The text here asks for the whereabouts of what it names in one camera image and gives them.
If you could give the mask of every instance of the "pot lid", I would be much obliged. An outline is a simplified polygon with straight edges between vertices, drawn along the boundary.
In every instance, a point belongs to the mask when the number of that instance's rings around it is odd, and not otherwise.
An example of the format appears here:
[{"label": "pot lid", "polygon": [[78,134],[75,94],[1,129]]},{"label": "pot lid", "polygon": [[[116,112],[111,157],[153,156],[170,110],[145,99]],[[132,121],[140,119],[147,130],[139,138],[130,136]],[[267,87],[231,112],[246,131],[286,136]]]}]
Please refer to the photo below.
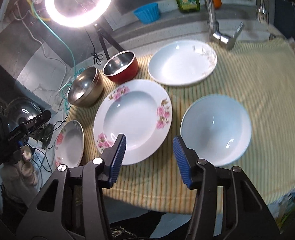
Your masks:
[{"label": "pot lid", "polygon": [[9,131],[41,114],[40,108],[27,98],[14,99],[6,108]]}]

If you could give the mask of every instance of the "white plate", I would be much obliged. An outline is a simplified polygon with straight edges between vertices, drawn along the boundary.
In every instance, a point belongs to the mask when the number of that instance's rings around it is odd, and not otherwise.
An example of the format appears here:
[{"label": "white plate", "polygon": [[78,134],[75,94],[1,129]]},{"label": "white plate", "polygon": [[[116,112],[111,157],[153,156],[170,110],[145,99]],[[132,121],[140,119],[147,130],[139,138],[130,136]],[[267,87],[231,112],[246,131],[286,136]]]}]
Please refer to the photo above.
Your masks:
[{"label": "white plate", "polygon": [[176,41],[157,51],[148,64],[155,81],[168,86],[187,86],[208,77],[217,64],[216,52],[201,41]]},{"label": "white plate", "polygon": [[59,133],[55,141],[55,166],[66,164],[69,168],[80,165],[84,150],[84,133],[81,124],[72,120]]},{"label": "white plate", "polygon": [[149,80],[132,80],[102,102],[93,125],[95,144],[102,153],[122,133],[127,142],[122,165],[138,163],[161,146],[171,122],[172,104],[164,88]]},{"label": "white plate", "polygon": [[186,146],[214,166],[239,159],[249,146],[251,135],[251,120],[245,108],[222,95],[209,95],[195,101],[181,123]]}]

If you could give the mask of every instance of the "plate rim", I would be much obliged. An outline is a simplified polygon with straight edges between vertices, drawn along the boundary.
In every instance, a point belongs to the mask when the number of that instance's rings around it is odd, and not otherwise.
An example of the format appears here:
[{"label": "plate rim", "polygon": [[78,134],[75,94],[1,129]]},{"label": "plate rim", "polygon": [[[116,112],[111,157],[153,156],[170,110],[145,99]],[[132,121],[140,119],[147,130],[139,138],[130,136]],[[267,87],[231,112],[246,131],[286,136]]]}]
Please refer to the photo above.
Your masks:
[{"label": "plate rim", "polygon": [[70,120],[70,121],[68,121],[68,122],[62,127],[62,129],[61,129],[60,132],[58,133],[57,137],[55,138],[55,141],[54,141],[54,161],[55,161],[55,158],[56,158],[56,156],[55,156],[55,152],[56,152],[57,150],[56,150],[56,147],[55,147],[55,146],[56,146],[56,141],[57,141],[57,139],[58,139],[58,136],[59,136],[59,134],[61,133],[61,131],[63,130],[63,128],[64,128],[68,123],[70,123],[70,122],[76,122],[76,123],[78,123],[78,125],[81,127],[81,131],[82,131],[82,141],[83,141],[83,143],[82,143],[82,154],[81,154],[80,160],[78,161],[78,164],[77,164],[77,166],[76,166],[76,167],[78,167],[78,166],[80,166],[80,163],[81,163],[82,158],[83,158],[83,154],[84,154],[84,144],[85,144],[83,127],[82,127],[81,123],[80,123],[78,120]]},{"label": "plate rim", "polygon": [[205,77],[202,77],[201,79],[198,79],[198,80],[196,80],[196,81],[189,82],[189,83],[182,83],[182,84],[166,83],[166,82],[162,82],[162,81],[156,79],[154,76],[151,75],[151,72],[150,72],[150,62],[151,62],[152,58],[153,58],[157,53],[159,53],[162,49],[164,49],[164,48],[166,48],[166,47],[168,47],[168,46],[170,46],[170,45],[177,44],[177,43],[179,43],[179,42],[186,42],[186,41],[195,41],[195,42],[197,42],[197,43],[205,44],[206,46],[210,47],[210,48],[214,51],[214,53],[215,53],[215,55],[216,55],[216,59],[217,59],[217,53],[216,53],[216,51],[214,50],[214,48],[211,47],[209,44],[207,44],[207,43],[204,42],[204,41],[199,41],[199,40],[186,40],[186,39],[184,39],[184,40],[177,40],[177,41],[171,42],[171,43],[169,43],[169,44],[167,44],[167,45],[161,47],[160,49],[158,49],[158,50],[152,55],[152,57],[150,58],[150,60],[148,61],[148,64],[147,64],[147,71],[148,71],[150,77],[151,77],[155,82],[160,83],[160,84],[163,84],[163,85],[166,85],[166,86],[172,86],[172,87],[185,87],[185,86],[190,86],[190,85],[197,84],[198,82],[203,81],[204,79],[206,79],[209,75],[211,75],[211,74],[213,73],[213,71],[215,70],[215,68],[216,68],[216,66],[217,66],[218,59],[216,60],[216,64],[214,65],[214,68],[213,68],[213,69],[212,69],[207,75],[205,75]]},{"label": "plate rim", "polygon": [[[102,103],[101,103],[99,109],[100,109],[101,106],[103,105],[104,101],[106,101],[106,100],[109,98],[110,94],[113,93],[115,90],[117,90],[119,87],[126,86],[128,83],[131,83],[131,82],[142,82],[142,81],[143,81],[143,82],[152,83],[152,84],[156,85],[156,87],[162,89],[162,90],[165,92],[165,94],[166,94],[166,96],[167,96],[167,99],[169,99],[169,104],[170,104],[170,109],[171,109],[171,117],[170,117],[170,120],[169,120],[169,123],[168,123],[167,127],[164,128],[164,130],[163,130],[163,131],[164,131],[164,134],[165,134],[164,139],[160,142],[160,144],[156,144],[156,146],[157,146],[156,150],[153,151],[153,152],[151,152],[151,153],[149,153],[144,159],[142,159],[142,160],[140,160],[140,161],[138,161],[138,162],[134,162],[134,163],[131,162],[131,163],[126,163],[126,164],[123,164],[123,163],[122,163],[122,166],[125,166],[125,165],[133,165],[133,164],[136,164],[136,163],[140,163],[141,161],[146,160],[146,159],[149,158],[151,155],[153,155],[153,154],[154,154],[154,153],[155,153],[155,152],[161,147],[161,145],[162,145],[163,142],[165,141],[165,139],[166,139],[166,137],[168,136],[169,131],[170,131],[170,129],[171,129],[171,125],[172,125],[172,119],[173,119],[173,106],[172,106],[171,98],[170,98],[168,92],[167,92],[167,91],[166,91],[166,90],[165,90],[160,84],[158,84],[158,83],[156,83],[156,82],[154,82],[154,81],[148,80],[148,79],[134,79],[134,80],[130,80],[130,81],[128,81],[128,82],[125,82],[125,83],[123,83],[123,84],[117,86],[116,88],[114,88],[114,89],[113,89],[113,90],[112,90],[112,91],[111,91],[111,92],[105,97],[105,99],[102,101]],[[98,146],[97,146],[96,138],[95,138],[95,135],[94,135],[94,123],[95,123],[95,119],[96,119],[96,117],[98,116],[99,109],[98,109],[97,114],[95,115],[95,118],[94,118],[94,121],[93,121],[93,139],[94,139],[95,147],[98,149],[98,152],[99,152],[100,154],[102,154],[102,152],[100,151],[100,149],[99,149]]]},{"label": "plate rim", "polygon": [[251,141],[252,141],[252,122],[251,122],[251,118],[249,117],[249,113],[248,113],[248,111],[245,109],[245,107],[244,107],[239,101],[237,101],[235,98],[231,98],[231,97],[229,97],[229,96],[227,96],[227,95],[221,95],[221,94],[210,94],[210,95],[206,95],[206,96],[201,97],[201,98],[197,99],[196,101],[194,101],[194,102],[189,106],[189,108],[185,111],[185,113],[184,113],[184,115],[183,115],[183,118],[182,118],[182,121],[181,121],[181,126],[180,126],[180,136],[182,136],[182,125],[183,125],[183,121],[184,121],[185,116],[187,115],[188,111],[189,111],[189,110],[190,110],[195,104],[197,104],[198,102],[202,101],[203,99],[207,99],[207,98],[209,98],[209,97],[212,97],[212,96],[218,96],[218,97],[229,98],[229,99],[235,101],[236,103],[238,103],[238,104],[239,104],[239,105],[245,110],[245,112],[246,112],[246,117],[247,117],[247,119],[248,119],[248,121],[249,121],[249,125],[250,125],[250,126],[249,126],[249,127],[250,127],[250,137],[249,137],[249,141],[247,142],[247,146],[246,146],[246,148],[244,149],[244,151],[243,151],[243,152],[242,152],[237,158],[235,158],[234,160],[232,160],[232,161],[229,162],[229,163],[225,163],[225,164],[219,166],[219,167],[222,167],[222,166],[229,165],[229,164],[231,164],[231,163],[233,163],[233,162],[239,160],[239,159],[244,155],[244,153],[246,152],[246,150],[249,148],[249,145],[250,145],[250,143],[251,143]]}]

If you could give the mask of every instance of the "floral plate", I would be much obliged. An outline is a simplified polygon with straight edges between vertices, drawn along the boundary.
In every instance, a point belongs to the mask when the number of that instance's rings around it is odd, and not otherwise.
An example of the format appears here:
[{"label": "floral plate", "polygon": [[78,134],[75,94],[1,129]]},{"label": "floral plate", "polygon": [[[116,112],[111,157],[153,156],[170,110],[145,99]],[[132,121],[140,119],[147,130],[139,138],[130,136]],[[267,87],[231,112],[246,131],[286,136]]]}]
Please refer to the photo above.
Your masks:
[{"label": "floral plate", "polygon": [[151,58],[148,72],[152,79],[168,86],[188,86],[207,78],[215,69],[217,55],[202,41],[171,43]]},{"label": "floral plate", "polygon": [[102,102],[93,125],[95,144],[102,153],[122,133],[127,141],[122,165],[138,163],[161,146],[171,122],[172,104],[164,88],[149,80],[132,80]]},{"label": "floral plate", "polygon": [[69,168],[80,165],[84,150],[84,132],[81,124],[72,120],[60,131],[55,141],[55,166],[66,164]]}]

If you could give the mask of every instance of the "yellow cable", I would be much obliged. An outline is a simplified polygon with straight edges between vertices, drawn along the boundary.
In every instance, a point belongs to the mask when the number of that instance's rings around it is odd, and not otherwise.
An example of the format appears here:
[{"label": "yellow cable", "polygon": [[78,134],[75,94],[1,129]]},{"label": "yellow cable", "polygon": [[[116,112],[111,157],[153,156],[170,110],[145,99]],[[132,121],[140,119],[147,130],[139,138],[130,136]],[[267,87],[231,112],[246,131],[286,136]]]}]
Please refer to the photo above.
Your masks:
[{"label": "yellow cable", "polygon": [[[28,2],[28,4],[30,5],[32,16],[33,16],[34,18],[37,18],[37,16],[34,14],[34,10],[33,10],[33,8],[32,8],[32,1],[31,1],[31,0],[27,0],[27,2]],[[51,18],[43,18],[43,17],[40,17],[40,19],[41,19],[42,21],[45,21],[45,22],[49,22],[49,21],[51,20]]]}]

